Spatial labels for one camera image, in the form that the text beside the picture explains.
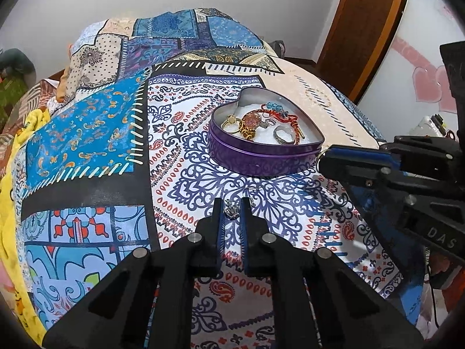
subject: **door frame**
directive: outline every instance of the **door frame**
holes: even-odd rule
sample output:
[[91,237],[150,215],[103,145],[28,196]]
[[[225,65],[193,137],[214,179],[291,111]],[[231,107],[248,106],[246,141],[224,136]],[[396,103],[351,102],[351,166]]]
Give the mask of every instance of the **door frame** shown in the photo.
[[[334,20],[332,21],[331,29],[329,30],[328,36],[326,37],[326,41],[323,46],[323,50],[321,51],[321,54],[318,58],[317,70],[319,70],[319,65],[321,65],[322,61],[324,60],[329,46],[331,45],[332,37],[336,32],[336,27],[338,26],[339,20],[341,19],[346,2],[347,0],[339,1],[338,9],[336,10],[336,14],[334,15]],[[381,62],[386,56],[386,53],[389,50],[392,39],[394,39],[400,20],[404,13],[406,3],[407,0],[392,1],[391,9],[389,10],[386,22],[384,23],[383,30],[381,31],[380,37],[378,38],[375,48],[371,53],[371,56],[368,59],[368,62],[365,65],[359,79],[355,83],[354,88],[348,95],[348,98],[354,103],[358,103],[360,101],[364,92],[373,80],[378,68],[380,67]]]

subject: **gold ring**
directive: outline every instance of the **gold ring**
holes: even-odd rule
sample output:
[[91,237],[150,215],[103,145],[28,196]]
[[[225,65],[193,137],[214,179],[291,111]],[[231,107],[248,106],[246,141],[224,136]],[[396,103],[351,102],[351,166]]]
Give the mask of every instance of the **gold ring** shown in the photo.
[[[226,131],[225,130],[225,127],[228,125],[228,124],[236,124],[236,122],[238,123],[238,129],[236,131]],[[240,118],[237,118],[235,115],[228,115],[226,117],[226,120],[221,124],[221,129],[228,133],[228,134],[236,134],[238,133],[239,131],[242,130],[242,126],[243,126],[243,123],[242,123],[242,119]]]

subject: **silver ring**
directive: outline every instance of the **silver ring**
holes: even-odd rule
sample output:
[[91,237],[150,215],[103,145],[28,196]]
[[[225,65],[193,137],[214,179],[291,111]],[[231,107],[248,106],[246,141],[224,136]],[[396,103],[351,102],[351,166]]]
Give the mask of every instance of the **silver ring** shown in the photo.
[[[285,133],[289,134],[292,137],[292,141],[287,141],[280,137],[278,135],[278,131],[284,131]],[[280,144],[294,144],[296,139],[294,130],[284,126],[277,126],[273,131],[273,137],[275,138],[276,142]]]

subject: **bed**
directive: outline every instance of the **bed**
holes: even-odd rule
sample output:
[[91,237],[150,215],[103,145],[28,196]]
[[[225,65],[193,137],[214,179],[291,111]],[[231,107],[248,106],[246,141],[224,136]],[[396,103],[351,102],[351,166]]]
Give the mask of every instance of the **bed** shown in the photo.
[[[215,197],[245,192],[272,232],[325,246],[381,296],[395,293],[402,273],[338,182],[315,167],[247,177],[210,158],[213,109],[251,86],[301,108],[323,148],[384,141],[344,95],[217,9],[90,25],[58,89],[43,80],[20,101],[2,136],[0,289],[38,344],[134,248],[170,247]],[[224,240],[220,275],[195,283],[191,347],[270,348],[269,281],[243,274],[237,219]],[[414,324],[421,288],[400,308]]]

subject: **purple heart-shaped tin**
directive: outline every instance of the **purple heart-shaped tin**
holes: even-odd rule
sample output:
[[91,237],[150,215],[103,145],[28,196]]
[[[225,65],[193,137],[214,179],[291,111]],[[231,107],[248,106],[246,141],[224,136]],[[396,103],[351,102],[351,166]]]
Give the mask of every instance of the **purple heart-shaped tin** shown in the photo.
[[[268,102],[276,102],[290,114],[297,115],[299,127],[310,142],[298,145],[262,144],[231,135],[221,128],[227,116],[232,115],[238,106]],[[298,106],[272,90],[259,87],[244,88],[235,101],[218,106],[208,125],[210,156],[224,168],[249,176],[273,177],[304,171],[312,166],[324,140],[321,131]]]

